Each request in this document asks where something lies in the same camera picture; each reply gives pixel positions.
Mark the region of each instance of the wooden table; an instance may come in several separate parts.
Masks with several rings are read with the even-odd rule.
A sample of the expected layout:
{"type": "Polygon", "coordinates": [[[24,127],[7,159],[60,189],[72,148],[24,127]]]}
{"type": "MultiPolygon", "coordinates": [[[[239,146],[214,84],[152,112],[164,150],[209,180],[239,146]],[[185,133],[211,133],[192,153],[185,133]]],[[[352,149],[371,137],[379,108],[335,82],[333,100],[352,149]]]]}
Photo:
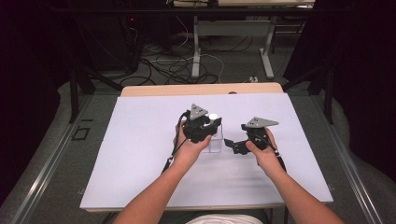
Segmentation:
{"type": "MultiPolygon", "coordinates": [[[[279,121],[271,130],[288,173],[320,201],[332,202],[289,96],[277,83],[243,83],[124,88],[80,208],[89,212],[120,211],[158,177],[173,147],[177,119],[191,103],[222,117],[221,133],[234,141],[247,138],[240,125],[253,115],[279,121]]],[[[234,155],[220,143],[216,145],[220,153],[203,153],[191,167],[166,210],[284,205],[254,155],[234,155]]]]}
{"type": "MultiPolygon", "coordinates": [[[[174,1],[175,7],[207,7],[208,1],[174,1]]],[[[283,7],[313,5],[315,0],[219,0],[219,7],[283,7]]],[[[260,49],[265,74],[274,78],[268,51],[274,36],[276,17],[269,21],[199,21],[194,16],[194,59],[192,77],[199,76],[201,49],[199,35],[254,35],[265,36],[264,48],[260,49]]]]}

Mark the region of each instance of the person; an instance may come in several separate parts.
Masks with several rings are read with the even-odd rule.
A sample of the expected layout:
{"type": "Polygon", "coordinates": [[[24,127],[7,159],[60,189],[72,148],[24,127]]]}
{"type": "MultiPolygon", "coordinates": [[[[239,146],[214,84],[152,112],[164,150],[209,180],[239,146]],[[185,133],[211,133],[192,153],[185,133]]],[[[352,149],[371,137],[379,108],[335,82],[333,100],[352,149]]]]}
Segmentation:
{"type": "MultiPolygon", "coordinates": [[[[178,151],[173,163],[125,206],[114,220],[115,224],[159,222],[177,184],[194,165],[201,151],[209,145],[211,139],[209,135],[199,143],[186,141],[186,136],[182,130],[183,124],[184,121],[178,127],[178,151]]],[[[267,128],[266,131],[273,147],[277,148],[273,134],[267,128]]],[[[303,189],[283,170],[271,148],[260,150],[250,141],[246,142],[246,146],[256,156],[257,162],[264,173],[274,182],[296,223],[344,223],[330,208],[303,189]]],[[[257,218],[249,216],[236,217],[236,219],[235,216],[230,216],[230,219],[227,216],[198,217],[189,223],[205,223],[206,218],[224,218],[224,220],[227,220],[224,223],[262,223],[257,218]]]]}

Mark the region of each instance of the dark background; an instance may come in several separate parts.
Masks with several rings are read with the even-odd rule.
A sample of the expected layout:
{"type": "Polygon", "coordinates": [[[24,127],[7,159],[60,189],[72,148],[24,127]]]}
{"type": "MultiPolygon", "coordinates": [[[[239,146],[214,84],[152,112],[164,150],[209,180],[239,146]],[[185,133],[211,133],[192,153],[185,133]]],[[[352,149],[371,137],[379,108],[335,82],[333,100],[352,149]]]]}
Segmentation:
{"type": "MultiPolygon", "coordinates": [[[[65,0],[50,1],[68,7],[65,0]]],[[[318,0],[315,7],[343,7],[352,1],[318,0]]],[[[325,64],[337,36],[349,36],[335,67],[334,97],[350,124],[350,148],[396,180],[396,8],[391,0],[353,1],[353,18],[308,19],[284,77],[301,76],[325,64]],[[350,29],[344,33],[344,27],[350,29]]],[[[68,81],[67,57],[95,67],[75,20],[49,13],[40,0],[0,3],[2,203],[33,157],[60,102],[57,89],[68,81]]]]}

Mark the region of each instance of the metal rod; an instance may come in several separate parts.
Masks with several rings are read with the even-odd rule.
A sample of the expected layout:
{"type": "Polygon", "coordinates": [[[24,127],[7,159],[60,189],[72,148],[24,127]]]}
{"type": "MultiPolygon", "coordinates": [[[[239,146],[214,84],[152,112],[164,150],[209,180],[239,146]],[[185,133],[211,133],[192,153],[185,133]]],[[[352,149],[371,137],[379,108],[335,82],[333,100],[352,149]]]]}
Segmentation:
{"type": "Polygon", "coordinates": [[[246,7],[218,7],[218,8],[57,8],[51,11],[73,15],[134,15],[139,17],[151,16],[337,16],[348,13],[348,8],[319,9],[319,8],[246,8],[246,7]]]}

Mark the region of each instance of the white board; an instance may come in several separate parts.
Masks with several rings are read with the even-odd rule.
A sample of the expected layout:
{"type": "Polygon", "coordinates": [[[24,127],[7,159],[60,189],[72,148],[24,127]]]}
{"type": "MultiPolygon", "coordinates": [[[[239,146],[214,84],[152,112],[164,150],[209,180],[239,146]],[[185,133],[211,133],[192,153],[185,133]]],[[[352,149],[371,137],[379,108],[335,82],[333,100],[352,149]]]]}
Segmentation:
{"type": "MultiPolygon", "coordinates": [[[[122,209],[160,174],[173,149],[175,126],[191,104],[222,117],[222,132],[233,141],[253,117],[270,127],[288,174],[321,202],[332,202],[318,163],[286,93],[120,97],[100,147],[80,207],[122,209]]],[[[168,209],[257,207],[282,204],[272,181],[252,153],[234,155],[221,141],[220,153],[202,153],[181,180],[168,209]]]]}

